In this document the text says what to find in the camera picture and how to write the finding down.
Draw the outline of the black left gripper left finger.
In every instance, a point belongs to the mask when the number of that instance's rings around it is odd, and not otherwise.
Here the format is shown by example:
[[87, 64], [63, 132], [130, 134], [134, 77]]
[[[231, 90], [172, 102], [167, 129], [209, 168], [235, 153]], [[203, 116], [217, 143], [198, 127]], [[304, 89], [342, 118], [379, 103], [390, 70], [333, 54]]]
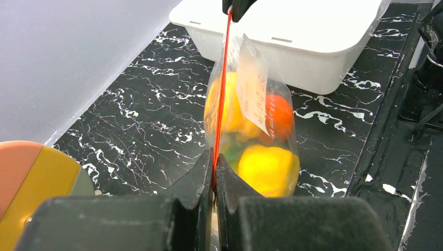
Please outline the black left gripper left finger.
[[209, 250], [213, 150], [158, 195], [44, 201], [16, 250]]

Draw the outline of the orange tomato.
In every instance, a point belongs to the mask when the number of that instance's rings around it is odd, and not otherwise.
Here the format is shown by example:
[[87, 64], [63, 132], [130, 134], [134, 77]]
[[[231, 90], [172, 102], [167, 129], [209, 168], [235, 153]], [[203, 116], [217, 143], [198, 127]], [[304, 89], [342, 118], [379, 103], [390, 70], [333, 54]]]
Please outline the orange tomato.
[[286, 141], [294, 129], [294, 114], [292, 105], [282, 96], [269, 94], [266, 97], [266, 128], [271, 133], [268, 115], [273, 114], [274, 138], [261, 132], [259, 140], [263, 144], [271, 144], [274, 139]]

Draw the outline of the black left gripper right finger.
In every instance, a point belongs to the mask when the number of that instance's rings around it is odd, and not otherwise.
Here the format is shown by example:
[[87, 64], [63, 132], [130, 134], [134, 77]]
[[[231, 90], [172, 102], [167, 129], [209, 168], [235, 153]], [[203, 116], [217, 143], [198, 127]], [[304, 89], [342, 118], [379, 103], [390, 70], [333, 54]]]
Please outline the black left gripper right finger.
[[266, 198], [220, 155], [215, 171], [221, 250], [391, 250], [372, 207], [358, 197]]

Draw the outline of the green chili pepper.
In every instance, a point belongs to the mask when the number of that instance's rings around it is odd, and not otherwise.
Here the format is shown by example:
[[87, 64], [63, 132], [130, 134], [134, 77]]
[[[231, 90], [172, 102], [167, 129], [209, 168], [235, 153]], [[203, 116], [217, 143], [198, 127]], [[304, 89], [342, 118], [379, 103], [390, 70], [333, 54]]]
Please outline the green chili pepper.
[[225, 156], [227, 162], [237, 162], [243, 152], [243, 144], [238, 141], [225, 142], [220, 146], [220, 152]]

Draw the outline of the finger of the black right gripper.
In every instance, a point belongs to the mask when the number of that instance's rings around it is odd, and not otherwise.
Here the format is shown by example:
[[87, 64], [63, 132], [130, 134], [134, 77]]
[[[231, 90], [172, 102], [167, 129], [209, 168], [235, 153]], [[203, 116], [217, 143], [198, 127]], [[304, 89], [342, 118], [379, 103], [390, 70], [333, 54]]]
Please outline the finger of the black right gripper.
[[226, 15], [229, 15], [231, 12], [232, 21], [238, 22], [256, 1], [257, 0], [222, 0], [222, 10]]

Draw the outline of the clear zip bag orange zipper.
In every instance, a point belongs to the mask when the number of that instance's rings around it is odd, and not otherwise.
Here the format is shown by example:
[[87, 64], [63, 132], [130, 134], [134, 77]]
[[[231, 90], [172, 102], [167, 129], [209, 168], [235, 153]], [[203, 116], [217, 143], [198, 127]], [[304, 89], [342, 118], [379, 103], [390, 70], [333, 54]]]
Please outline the clear zip bag orange zipper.
[[223, 28], [206, 93], [206, 138], [255, 191], [291, 196], [300, 170], [291, 93], [240, 25], [229, 19]]

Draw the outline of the yellow bell pepper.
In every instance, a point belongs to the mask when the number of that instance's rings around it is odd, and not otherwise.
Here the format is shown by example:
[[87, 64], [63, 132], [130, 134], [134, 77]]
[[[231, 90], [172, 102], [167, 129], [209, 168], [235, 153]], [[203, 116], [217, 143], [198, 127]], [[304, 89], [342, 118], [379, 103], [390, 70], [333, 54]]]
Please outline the yellow bell pepper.
[[[216, 78], [206, 95], [204, 108], [204, 127], [207, 134], [215, 134], [216, 112], [218, 111], [218, 98], [221, 78]], [[240, 142], [257, 138], [261, 129], [242, 115], [237, 92], [237, 73], [229, 72], [226, 75], [225, 100], [221, 131], [223, 133], [235, 133], [236, 140]]]
[[275, 146], [249, 146], [238, 164], [240, 178], [265, 197], [291, 196], [299, 170], [299, 157], [289, 150]]

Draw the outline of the white plastic bin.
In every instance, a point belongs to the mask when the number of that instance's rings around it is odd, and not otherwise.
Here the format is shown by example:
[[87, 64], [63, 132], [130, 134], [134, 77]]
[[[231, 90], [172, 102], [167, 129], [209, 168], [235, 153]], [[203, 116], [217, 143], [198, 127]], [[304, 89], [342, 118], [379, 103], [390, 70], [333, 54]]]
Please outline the white plastic bin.
[[221, 1], [181, 1], [169, 20], [184, 27], [201, 56], [223, 58], [230, 33], [228, 67], [247, 37], [266, 58], [269, 76], [319, 95], [337, 90], [362, 53], [389, 1], [257, 1], [229, 25]]

